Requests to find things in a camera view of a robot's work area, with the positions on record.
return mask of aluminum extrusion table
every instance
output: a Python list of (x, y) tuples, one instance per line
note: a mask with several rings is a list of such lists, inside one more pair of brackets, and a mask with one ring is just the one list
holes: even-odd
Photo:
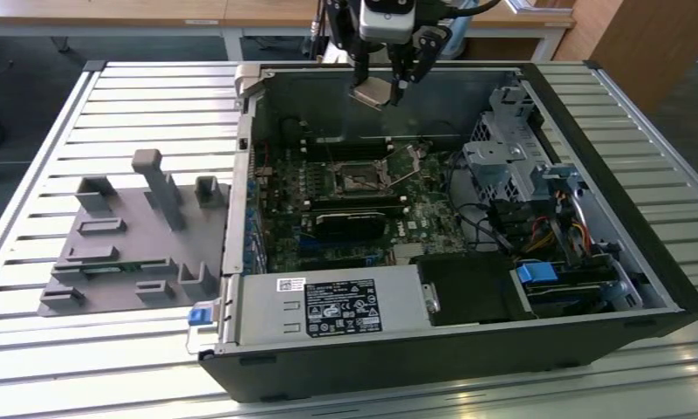
[[(0, 220), (0, 417), (653, 417), (698, 413), (698, 322), (588, 367), (241, 405), (188, 353), (188, 308), (35, 315), (83, 175), (143, 186), (137, 148), (177, 184), (231, 178), (236, 63), (108, 63), (85, 71)], [(698, 287), (698, 176), (600, 70), (541, 72)], [(553, 132), (554, 149), (569, 152)], [(200, 335), (207, 345), (215, 335)]]

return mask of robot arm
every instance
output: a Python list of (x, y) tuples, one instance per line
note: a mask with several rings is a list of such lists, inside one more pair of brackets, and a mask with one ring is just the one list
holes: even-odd
[[(353, 61), (353, 96), (380, 108), (398, 105), (409, 83), (428, 75), (453, 35), (440, 24), (446, 18), (473, 16), (501, 0), (460, 10), (442, 0), (322, 0), (332, 41)], [(388, 48), (393, 79), (369, 77), (370, 53)]]

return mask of metal bracket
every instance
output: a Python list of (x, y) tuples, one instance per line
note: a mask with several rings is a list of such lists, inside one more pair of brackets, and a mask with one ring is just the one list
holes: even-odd
[(263, 69), (259, 64), (241, 64), (235, 70), (235, 92), (239, 98), (253, 96), (263, 89)]

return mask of red wire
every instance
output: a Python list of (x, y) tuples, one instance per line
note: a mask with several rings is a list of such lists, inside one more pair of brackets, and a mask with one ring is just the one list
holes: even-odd
[(533, 242), (533, 240), (536, 240), (536, 233), (537, 233), (537, 224), (544, 221), (544, 220), (548, 220), (548, 217), (546, 216), (540, 216), (538, 218), (536, 218), (536, 221), (533, 222), (533, 229), (532, 229), (532, 236), (530, 236), (530, 242)]

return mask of barcode sticker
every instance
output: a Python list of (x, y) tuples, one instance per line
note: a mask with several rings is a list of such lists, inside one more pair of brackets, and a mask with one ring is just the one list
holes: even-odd
[(302, 291), (305, 289), (304, 278), (280, 278), (277, 279), (277, 292)]
[(187, 22), (187, 24), (220, 24), (219, 20), (188, 19), (184, 22)]

